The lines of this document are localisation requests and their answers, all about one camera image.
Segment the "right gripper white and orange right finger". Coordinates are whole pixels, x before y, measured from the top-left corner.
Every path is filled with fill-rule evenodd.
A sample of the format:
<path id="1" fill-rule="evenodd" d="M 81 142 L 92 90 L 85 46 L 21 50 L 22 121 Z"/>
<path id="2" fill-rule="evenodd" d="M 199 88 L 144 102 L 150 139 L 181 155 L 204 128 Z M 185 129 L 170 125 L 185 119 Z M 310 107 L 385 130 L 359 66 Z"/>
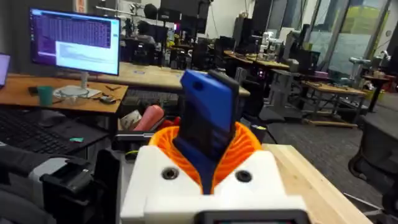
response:
<path id="1" fill-rule="evenodd" d="M 267 188 L 283 193 L 274 156 L 245 125 L 236 122 L 235 134 L 213 175 L 215 195 L 253 194 Z"/>

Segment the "right gripper white and orange left finger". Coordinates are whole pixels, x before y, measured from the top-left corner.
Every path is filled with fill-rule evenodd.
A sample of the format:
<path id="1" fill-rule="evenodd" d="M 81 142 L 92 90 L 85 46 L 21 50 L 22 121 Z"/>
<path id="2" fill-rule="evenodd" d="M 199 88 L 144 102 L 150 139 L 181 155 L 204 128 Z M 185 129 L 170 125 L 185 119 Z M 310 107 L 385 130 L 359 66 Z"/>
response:
<path id="1" fill-rule="evenodd" d="M 139 149 L 121 206 L 121 223 L 192 223 L 203 210 L 199 173 L 175 147 L 178 126 Z"/>

